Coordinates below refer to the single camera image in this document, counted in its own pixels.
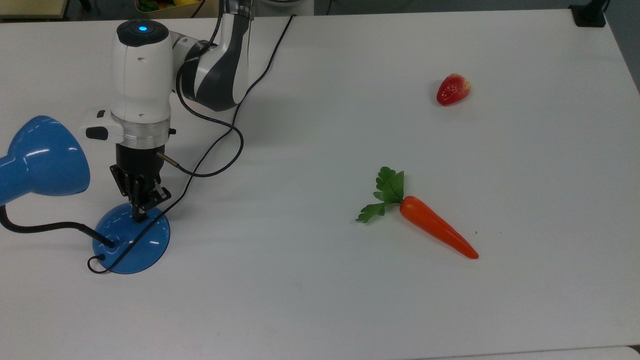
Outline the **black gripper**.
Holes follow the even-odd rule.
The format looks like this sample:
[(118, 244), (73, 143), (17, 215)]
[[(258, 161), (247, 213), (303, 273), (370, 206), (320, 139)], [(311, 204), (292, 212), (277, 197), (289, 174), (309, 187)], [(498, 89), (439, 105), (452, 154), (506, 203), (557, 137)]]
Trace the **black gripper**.
[[(131, 217), (136, 223), (148, 219), (148, 212), (172, 198), (170, 191), (162, 186), (160, 171), (164, 160), (157, 153), (164, 153), (165, 145), (151, 149), (135, 149), (116, 144), (115, 166), (110, 166), (119, 193), (128, 199)], [(139, 205), (141, 177), (141, 213)]]

